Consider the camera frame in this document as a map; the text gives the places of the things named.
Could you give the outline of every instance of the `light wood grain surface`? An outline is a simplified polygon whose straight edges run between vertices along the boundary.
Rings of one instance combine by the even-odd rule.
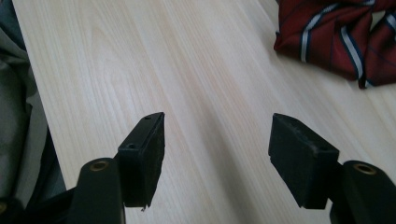
[[[360,91],[273,51],[273,0],[14,0],[66,186],[163,111],[152,206],[128,223],[330,223],[268,157],[273,113],[396,180],[396,86]]]

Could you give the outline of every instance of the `red fabric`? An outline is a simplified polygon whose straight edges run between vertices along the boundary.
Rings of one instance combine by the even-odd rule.
[[[274,49],[360,87],[396,82],[396,1],[279,0]],[[370,32],[372,13],[386,10]]]

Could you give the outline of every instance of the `black clamp jaw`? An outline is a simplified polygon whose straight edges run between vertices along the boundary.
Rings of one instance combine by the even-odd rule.
[[[25,210],[17,199],[0,199],[0,223],[125,223],[124,206],[151,205],[163,164],[163,122],[164,113],[142,118],[114,159],[81,168],[74,189]]]
[[[330,199],[332,224],[396,223],[389,177],[366,162],[341,165],[339,150],[299,120],[274,114],[268,153],[300,207],[324,209]]]

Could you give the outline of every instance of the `white stripe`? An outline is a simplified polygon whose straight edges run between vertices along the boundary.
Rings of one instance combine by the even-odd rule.
[[[375,4],[375,0],[369,0],[366,1],[364,3],[361,3],[363,6],[372,6],[373,4]]]
[[[372,84],[370,84],[370,82],[368,82],[368,81],[366,81],[366,84],[365,84],[365,86],[366,86],[366,88],[373,87],[373,85],[372,85]]]
[[[333,11],[336,7],[338,6],[338,3],[332,4],[328,7],[323,8],[317,15],[315,15],[312,20],[306,25],[304,31],[303,31],[303,36],[302,36],[302,43],[301,43],[301,61],[306,63],[306,52],[308,51],[308,37],[309,37],[309,32],[315,27],[315,25],[318,23],[320,18],[328,13]]]
[[[389,22],[390,26],[393,28],[393,31],[396,31],[396,20],[392,14],[387,16],[387,21]]]
[[[359,78],[361,78],[361,76],[363,75],[363,66],[361,64],[361,58],[359,57],[359,54],[356,51],[355,47],[353,47],[352,41],[350,40],[349,35],[347,34],[347,28],[345,26],[341,28],[341,35],[344,39],[344,42],[346,43],[346,47],[350,55],[352,56],[353,62],[358,69],[358,76]]]

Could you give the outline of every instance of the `red striped tie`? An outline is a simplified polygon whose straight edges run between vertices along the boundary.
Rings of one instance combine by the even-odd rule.
[[[396,1],[279,0],[274,49],[360,87],[396,82]],[[386,10],[370,31],[372,13]]]

